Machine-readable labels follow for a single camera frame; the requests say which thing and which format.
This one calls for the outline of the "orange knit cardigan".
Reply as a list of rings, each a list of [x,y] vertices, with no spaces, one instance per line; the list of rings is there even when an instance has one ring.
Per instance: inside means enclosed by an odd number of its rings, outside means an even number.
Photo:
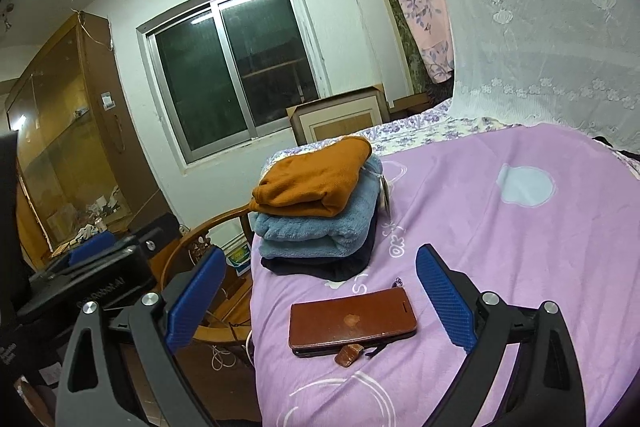
[[[346,136],[321,150],[285,157],[254,188],[248,209],[277,217],[335,217],[371,154],[366,139]]]

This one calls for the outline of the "wooden glass display cabinet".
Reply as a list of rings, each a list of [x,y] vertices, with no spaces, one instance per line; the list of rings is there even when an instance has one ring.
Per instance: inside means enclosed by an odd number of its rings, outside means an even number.
[[[168,212],[134,130],[108,21],[72,15],[6,99],[29,206],[51,249],[101,220],[120,235]]]

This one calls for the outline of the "round wooden chair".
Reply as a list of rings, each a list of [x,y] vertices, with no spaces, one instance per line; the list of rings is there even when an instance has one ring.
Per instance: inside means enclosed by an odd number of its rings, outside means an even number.
[[[167,248],[156,291],[165,303],[160,329],[172,353],[192,340],[241,346],[248,338],[252,276],[236,273],[224,250],[208,237],[214,228],[231,220],[240,222],[242,232],[231,246],[250,247],[254,232],[250,210],[244,205],[208,219]]]

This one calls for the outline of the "purple bed sheet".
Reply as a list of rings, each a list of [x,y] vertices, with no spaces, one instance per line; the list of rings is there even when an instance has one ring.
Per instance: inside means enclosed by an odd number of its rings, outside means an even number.
[[[267,426],[420,426],[464,360],[416,277],[416,252],[512,305],[555,301],[570,330],[597,426],[639,368],[639,181],[603,144],[538,124],[472,134],[386,157],[390,212],[370,265],[341,284],[278,277],[259,262],[250,318],[257,399]],[[288,345],[294,303],[404,286],[416,335],[338,366]]]

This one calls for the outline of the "sliding glass window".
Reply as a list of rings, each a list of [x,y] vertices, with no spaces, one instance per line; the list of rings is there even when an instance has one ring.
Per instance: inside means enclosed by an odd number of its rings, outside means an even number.
[[[189,0],[137,37],[187,166],[285,129],[288,108],[331,92],[306,0]]]

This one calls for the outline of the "folded light blue towel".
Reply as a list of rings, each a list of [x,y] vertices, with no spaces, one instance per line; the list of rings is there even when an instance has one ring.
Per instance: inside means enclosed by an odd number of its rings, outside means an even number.
[[[344,210],[332,218],[276,217],[258,213],[255,233],[265,259],[345,258],[364,244],[378,208],[382,161],[372,155]]]

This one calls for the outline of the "folded dark navy garment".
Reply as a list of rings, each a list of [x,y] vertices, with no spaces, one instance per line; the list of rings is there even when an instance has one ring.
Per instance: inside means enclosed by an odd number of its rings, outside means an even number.
[[[264,268],[277,275],[310,275],[331,282],[345,282],[362,272],[369,265],[374,249],[378,215],[372,217],[370,228],[362,246],[344,258],[262,258]]]

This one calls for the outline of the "brown leather phone case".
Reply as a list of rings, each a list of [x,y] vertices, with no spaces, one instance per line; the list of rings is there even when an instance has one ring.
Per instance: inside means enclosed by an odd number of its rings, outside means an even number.
[[[409,297],[400,286],[363,295],[294,303],[288,347],[299,358],[337,355],[346,346],[377,348],[418,330]]]

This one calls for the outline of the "framed picture leaning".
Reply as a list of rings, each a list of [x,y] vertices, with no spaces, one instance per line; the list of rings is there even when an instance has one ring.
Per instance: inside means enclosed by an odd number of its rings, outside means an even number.
[[[286,113],[298,145],[339,138],[390,121],[382,84],[318,98],[289,107]]]

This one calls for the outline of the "purple floral white quilt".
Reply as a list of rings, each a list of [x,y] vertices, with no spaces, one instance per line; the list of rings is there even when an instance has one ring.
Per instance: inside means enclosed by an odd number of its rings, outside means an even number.
[[[422,145],[445,142],[464,138],[465,136],[516,127],[516,124],[503,124],[496,118],[487,116],[474,118],[454,118],[449,115],[450,101],[439,103],[434,108],[406,118],[377,124],[362,129],[347,138],[367,140],[372,153],[378,157],[390,156],[403,150],[412,150]],[[265,176],[268,170],[279,160],[284,158],[322,150],[346,138],[345,135],[324,139],[318,142],[286,148],[270,156],[262,166],[260,176]]]

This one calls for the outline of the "green patterned picture panel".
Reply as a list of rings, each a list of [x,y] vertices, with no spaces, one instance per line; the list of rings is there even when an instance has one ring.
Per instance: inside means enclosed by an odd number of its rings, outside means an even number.
[[[414,41],[411,30],[406,21],[405,15],[402,12],[398,0],[387,0],[390,4],[390,12],[392,12],[396,28],[398,30],[399,40],[401,44],[402,53],[404,54],[409,77],[415,94],[423,93],[431,83],[428,78],[426,68],[424,66],[422,56]]]

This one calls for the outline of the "pink floral hanging cloth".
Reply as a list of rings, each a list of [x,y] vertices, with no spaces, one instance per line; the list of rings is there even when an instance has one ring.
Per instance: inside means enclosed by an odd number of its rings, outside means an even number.
[[[398,2],[428,77],[434,83],[449,80],[454,72],[454,47],[446,0]]]

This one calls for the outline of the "white lace mosquito net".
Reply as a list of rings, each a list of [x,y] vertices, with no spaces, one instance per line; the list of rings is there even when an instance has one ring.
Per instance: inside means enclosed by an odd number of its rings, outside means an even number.
[[[451,109],[639,148],[639,0],[446,0]]]

